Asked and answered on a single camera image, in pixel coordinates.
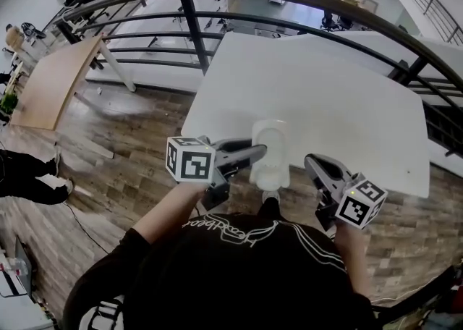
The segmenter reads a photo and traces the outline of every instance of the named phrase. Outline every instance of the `black pants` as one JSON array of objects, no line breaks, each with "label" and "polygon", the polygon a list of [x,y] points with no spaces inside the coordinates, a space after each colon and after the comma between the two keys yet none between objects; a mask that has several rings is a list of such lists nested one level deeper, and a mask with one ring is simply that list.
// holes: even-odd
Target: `black pants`
[{"label": "black pants", "polygon": [[276,221],[287,221],[281,216],[280,204],[275,198],[268,198],[265,203],[262,204],[258,212],[258,217]]},{"label": "black pants", "polygon": [[26,153],[0,151],[4,164],[4,179],[0,182],[0,197],[16,196],[40,204],[59,204],[67,199],[66,186],[52,188],[36,179],[45,174],[55,175],[56,164],[46,163]]}]

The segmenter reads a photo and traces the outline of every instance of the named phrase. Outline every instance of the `shoe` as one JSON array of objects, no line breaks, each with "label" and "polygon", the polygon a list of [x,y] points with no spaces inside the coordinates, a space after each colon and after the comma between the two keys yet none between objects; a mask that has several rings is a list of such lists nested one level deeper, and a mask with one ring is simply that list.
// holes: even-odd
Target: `shoe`
[{"label": "shoe", "polygon": [[278,194],[278,191],[264,191],[262,192],[262,204],[265,203],[265,201],[268,198],[275,198],[278,201],[278,204],[280,204],[280,194]]},{"label": "shoe", "polygon": [[56,173],[53,174],[55,177],[58,177],[59,173],[59,162],[61,161],[61,154],[59,153],[58,148],[56,149],[55,152],[55,157],[54,157],[55,165],[56,165]]},{"label": "shoe", "polygon": [[66,179],[66,183],[64,184],[66,186],[67,194],[71,195],[72,190],[74,189],[74,184],[70,179]]}]

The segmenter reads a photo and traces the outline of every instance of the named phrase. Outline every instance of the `person's leg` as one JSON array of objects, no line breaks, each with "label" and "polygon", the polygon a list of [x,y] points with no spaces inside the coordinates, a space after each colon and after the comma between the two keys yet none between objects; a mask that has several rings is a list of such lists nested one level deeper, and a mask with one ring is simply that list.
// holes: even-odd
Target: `person's leg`
[{"label": "person's leg", "polygon": [[278,192],[264,192],[262,195],[262,206],[258,211],[258,217],[286,221],[280,213],[280,197]]},{"label": "person's leg", "polygon": [[21,174],[29,178],[42,177],[45,174],[57,175],[57,164],[55,158],[44,163],[28,153],[15,153],[14,151],[2,151],[1,156],[6,156],[5,163],[8,166],[7,172]]},{"label": "person's leg", "polygon": [[24,198],[40,204],[60,204],[69,196],[68,187],[52,188],[36,178],[26,178],[17,181],[11,187],[10,196]]}]

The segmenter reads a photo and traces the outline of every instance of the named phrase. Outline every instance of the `hand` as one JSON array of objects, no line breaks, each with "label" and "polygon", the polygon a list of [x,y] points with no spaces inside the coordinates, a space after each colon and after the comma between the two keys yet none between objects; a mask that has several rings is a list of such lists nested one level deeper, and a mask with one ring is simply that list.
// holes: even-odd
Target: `hand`
[{"label": "hand", "polygon": [[177,187],[187,195],[195,195],[197,198],[202,198],[205,191],[209,188],[209,184],[205,182],[181,182]]}]

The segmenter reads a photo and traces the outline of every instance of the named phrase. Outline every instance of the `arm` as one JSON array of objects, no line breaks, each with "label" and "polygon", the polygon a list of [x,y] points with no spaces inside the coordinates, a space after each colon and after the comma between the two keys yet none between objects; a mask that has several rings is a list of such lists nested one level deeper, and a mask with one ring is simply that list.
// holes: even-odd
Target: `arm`
[{"label": "arm", "polygon": [[153,244],[159,237],[188,220],[207,189],[206,183],[180,183],[139,220],[133,229]]},{"label": "arm", "polygon": [[344,222],[336,223],[334,244],[341,253],[352,288],[365,297],[370,295],[370,278],[367,272],[365,243],[362,231]]},{"label": "arm", "polygon": [[80,319],[88,310],[101,300],[124,293],[133,283],[150,244],[188,220],[207,186],[177,185],[125,234],[116,249],[80,277],[64,306],[63,329],[78,330]]}]

